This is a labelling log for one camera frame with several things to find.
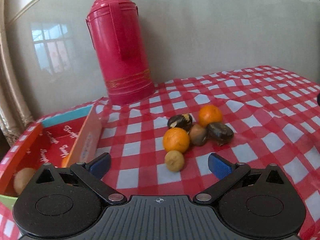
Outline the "dark passion fruit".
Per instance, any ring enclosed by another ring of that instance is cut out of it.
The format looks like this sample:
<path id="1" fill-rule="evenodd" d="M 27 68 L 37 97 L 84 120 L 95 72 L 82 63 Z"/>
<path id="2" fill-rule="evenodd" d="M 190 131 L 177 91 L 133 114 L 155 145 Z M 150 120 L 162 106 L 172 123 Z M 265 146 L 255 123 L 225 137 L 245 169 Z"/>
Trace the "dark passion fruit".
<path id="1" fill-rule="evenodd" d="M 211 122 L 206 127 L 209 137 L 211 137 L 219 146 L 229 143 L 233 137 L 233 130 L 221 122 Z"/>
<path id="2" fill-rule="evenodd" d="M 193 125 L 193 117 L 188 114 L 178 114 L 169 118 L 167 122 L 167 127 L 171 128 L 181 128 L 187 132 L 190 131 Z"/>

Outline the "red thermos flask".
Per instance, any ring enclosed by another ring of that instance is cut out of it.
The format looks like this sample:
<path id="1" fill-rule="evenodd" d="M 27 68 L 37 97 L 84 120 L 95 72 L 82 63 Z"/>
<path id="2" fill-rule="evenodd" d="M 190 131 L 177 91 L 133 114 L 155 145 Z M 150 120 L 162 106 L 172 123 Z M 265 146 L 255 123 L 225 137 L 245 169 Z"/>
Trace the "red thermos flask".
<path id="1" fill-rule="evenodd" d="M 128 105 L 150 97 L 155 86 L 136 4 L 131 0 L 95 0 L 86 24 L 111 102 Z"/>

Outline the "brown kiwi in box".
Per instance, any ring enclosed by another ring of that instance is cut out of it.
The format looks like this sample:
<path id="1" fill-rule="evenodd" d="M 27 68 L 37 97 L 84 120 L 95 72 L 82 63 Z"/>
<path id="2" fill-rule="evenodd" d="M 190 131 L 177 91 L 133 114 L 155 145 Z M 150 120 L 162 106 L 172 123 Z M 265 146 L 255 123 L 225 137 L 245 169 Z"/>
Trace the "brown kiwi in box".
<path id="1" fill-rule="evenodd" d="M 35 173 L 36 170 L 29 167 L 23 168 L 16 173 L 13 187 L 17 195 L 20 195 L 22 193 Z"/>

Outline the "orange mandarin in box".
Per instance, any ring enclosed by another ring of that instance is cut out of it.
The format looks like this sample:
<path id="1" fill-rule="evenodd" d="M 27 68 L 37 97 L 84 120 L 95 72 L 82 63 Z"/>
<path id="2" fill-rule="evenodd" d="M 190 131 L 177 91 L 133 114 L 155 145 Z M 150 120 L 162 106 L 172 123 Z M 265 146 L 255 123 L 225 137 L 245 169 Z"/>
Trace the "orange mandarin in box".
<path id="1" fill-rule="evenodd" d="M 61 162 L 62 168 L 69 167 L 69 159 L 70 159 L 70 155 L 68 155 L 62 159 L 62 162 Z"/>

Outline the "orange mandarin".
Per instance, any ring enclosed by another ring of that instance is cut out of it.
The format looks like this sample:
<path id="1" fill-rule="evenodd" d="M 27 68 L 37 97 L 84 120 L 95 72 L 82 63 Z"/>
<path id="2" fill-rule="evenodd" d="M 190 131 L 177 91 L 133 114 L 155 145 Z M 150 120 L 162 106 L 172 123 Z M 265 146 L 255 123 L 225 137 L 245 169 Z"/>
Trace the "orange mandarin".
<path id="1" fill-rule="evenodd" d="M 178 151 L 185 153 L 190 145 L 190 138 L 187 131 L 174 127 L 168 129 L 163 136 L 163 147 L 166 152 Z"/>
<path id="2" fill-rule="evenodd" d="M 62 159 L 62 162 L 61 162 L 62 168 L 69 167 L 69 159 L 70 159 L 70 155 L 68 155 Z"/>
<path id="3" fill-rule="evenodd" d="M 211 122 L 222 122 L 223 114 L 215 105 L 205 105 L 199 110 L 198 123 L 206 127 Z"/>

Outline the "dark passion fruit right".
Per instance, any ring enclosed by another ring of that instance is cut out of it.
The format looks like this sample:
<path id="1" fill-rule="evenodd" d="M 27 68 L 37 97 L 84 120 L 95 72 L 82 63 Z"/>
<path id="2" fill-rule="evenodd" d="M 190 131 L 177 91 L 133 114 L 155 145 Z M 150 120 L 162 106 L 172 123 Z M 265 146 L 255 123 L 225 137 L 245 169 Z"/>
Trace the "dark passion fruit right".
<path id="1" fill-rule="evenodd" d="M 211 137 L 219 146 L 229 143 L 233 137 L 233 130 L 221 122 L 211 122 L 206 127 L 209 137 Z"/>

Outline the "orange mandarin back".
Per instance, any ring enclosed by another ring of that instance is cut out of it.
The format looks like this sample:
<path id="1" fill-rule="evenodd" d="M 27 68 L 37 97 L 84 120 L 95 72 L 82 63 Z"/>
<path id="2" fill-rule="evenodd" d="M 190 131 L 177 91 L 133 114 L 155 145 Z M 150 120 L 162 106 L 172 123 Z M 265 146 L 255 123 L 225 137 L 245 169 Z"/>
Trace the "orange mandarin back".
<path id="1" fill-rule="evenodd" d="M 223 114 L 215 105 L 205 105 L 199 110 L 198 123 L 206 127 L 211 122 L 222 122 Z"/>

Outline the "beige curtain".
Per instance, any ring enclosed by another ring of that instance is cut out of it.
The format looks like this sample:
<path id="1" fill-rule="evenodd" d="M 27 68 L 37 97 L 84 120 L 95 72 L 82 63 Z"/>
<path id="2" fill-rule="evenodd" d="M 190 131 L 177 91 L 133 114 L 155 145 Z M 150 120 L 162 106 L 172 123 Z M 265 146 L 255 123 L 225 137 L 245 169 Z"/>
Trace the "beige curtain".
<path id="1" fill-rule="evenodd" d="M 1 132 L 12 146 L 33 117 L 18 85 L 5 30 L 5 0 L 1 0 Z"/>

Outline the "brown fruit middle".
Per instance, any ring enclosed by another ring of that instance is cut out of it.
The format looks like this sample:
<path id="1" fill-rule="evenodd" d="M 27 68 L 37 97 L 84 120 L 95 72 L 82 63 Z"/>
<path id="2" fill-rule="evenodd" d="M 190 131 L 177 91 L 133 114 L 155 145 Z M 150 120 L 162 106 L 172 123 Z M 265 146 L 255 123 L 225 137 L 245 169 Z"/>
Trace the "brown fruit middle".
<path id="1" fill-rule="evenodd" d="M 203 146 L 207 142 L 207 130 L 199 124 L 195 124 L 189 131 L 189 137 L 193 145 Z"/>

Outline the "small tan round fruit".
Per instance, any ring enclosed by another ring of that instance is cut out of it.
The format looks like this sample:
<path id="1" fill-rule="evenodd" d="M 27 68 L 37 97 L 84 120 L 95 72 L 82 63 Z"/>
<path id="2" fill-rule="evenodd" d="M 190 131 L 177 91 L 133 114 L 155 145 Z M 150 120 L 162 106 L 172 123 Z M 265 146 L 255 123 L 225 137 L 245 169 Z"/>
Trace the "small tan round fruit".
<path id="1" fill-rule="evenodd" d="M 164 163 L 171 172 L 180 172 L 184 167 L 184 156 L 179 151 L 169 151 L 164 157 Z"/>

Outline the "red white checkered tablecloth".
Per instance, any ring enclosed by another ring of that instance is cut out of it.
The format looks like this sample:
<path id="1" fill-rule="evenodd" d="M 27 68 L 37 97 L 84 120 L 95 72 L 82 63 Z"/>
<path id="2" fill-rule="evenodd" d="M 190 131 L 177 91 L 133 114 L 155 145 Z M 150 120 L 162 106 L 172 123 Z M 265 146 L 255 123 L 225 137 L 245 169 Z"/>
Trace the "red white checkered tablecloth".
<path id="1" fill-rule="evenodd" d="M 211 151 L 255 167 L 274 161 L 306 205 L 300 236 L 319 239 L 318 93 L 318 84 L 295 73 L 259 66 L 161 83 L 151 98 L 129 106 L 94 100 L 104 120 L 98 148 L 115 159 L 106 180 L 126 193 L 193 193 L 214 181 L 205 167 Z M 235 138 L 191 150 L 186 171 L 170 174 L 162 161 L 167 120 L 185 112 L 196 117 L 207 104 L 219 107 Z"/>

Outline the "orange mandarin front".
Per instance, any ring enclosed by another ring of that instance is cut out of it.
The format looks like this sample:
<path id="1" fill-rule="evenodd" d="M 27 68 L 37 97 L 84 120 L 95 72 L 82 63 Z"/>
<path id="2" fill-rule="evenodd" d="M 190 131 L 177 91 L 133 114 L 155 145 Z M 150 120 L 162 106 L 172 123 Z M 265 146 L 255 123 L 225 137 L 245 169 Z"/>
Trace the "orange mandarin front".
<path id="1" fill-rule="evenodd" d="M 163 136 L 163 147 L 166 152 L 178 151 L 185 153 L 190 145 L 190 138 L 187 131 L 174 127 L 168 129 Z"/>

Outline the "dark passion fruit left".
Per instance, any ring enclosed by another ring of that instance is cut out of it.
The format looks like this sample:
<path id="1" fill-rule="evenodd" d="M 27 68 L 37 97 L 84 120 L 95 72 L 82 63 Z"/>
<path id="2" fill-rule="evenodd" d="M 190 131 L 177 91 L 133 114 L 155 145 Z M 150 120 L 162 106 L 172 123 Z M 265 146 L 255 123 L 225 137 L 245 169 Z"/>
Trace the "dark passion fruit left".
<path id="1" fill-rule="evenodd" d="M 169 118 L 167 122 L 167 127 L 171 128 L 181 128 L 187 132 L 190 131 L 193 125 L 193 117 L 188 114 L 178 114 Z"/>

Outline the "colourful cardboard tray box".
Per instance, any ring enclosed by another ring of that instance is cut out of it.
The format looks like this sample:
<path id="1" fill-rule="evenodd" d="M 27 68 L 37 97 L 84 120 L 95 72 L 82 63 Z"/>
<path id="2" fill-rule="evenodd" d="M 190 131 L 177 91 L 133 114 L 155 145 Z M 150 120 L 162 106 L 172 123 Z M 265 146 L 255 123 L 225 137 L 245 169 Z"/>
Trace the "colourful cardboard tray box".
<path id="1" fill-rule="evenodd" d="M 88 105 L 33 122 L 1 160 L 1 207 L 11 210 L 17 199 L 15 175 L 23 168 L 38 169 L 44 163 L 61 167 L 91 161 L 97 149 L 101 122 L 94 105 Z"/>

